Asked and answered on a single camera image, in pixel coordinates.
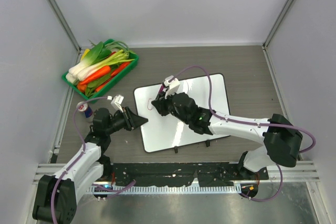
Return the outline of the white marker with pink cap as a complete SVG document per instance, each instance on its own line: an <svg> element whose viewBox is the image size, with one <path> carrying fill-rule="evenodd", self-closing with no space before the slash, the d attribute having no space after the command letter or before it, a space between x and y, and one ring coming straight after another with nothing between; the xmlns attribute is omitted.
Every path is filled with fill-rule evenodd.
<svg viewBox="0 0 336 224"><path fill-rule="evenodd" d="M162 84L161 87L159 88L158 94L155 99L158 101L165 100L166 99L165 95L166 95L166 87L164 84Z"/></svg>

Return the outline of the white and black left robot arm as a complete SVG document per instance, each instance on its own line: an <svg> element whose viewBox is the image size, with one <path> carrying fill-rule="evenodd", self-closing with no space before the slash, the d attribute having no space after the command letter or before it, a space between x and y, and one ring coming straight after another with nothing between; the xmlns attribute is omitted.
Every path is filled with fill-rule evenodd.
<svg viewBox="0 0 336 224"><path fill-rule="evenodd" d="M99 108L84 144L74 157L53 175L43 175L38 182L32 218L48 223L71 223L77 204L96 181L107 181L112 174L110 158L104 153L111 143L110 135L132 131L148 119L136 115L128 107L111 114Z"/></svg>

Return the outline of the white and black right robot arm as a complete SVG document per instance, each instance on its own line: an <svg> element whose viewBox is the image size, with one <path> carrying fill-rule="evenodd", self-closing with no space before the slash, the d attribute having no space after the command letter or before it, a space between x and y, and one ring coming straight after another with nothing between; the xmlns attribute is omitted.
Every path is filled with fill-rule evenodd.
<svg viewBox="0 0 336 224"><path fill-rule="evenodd" d="M242 153L239 159L237 173L242 179L250 179L273 164L296 166L303 136L280 114L269 119L222 114L198 106L186 93L166 96L160 92L151 104L159 115L170 114L197 134L230 135L259 143L259 148Z"/></svg>

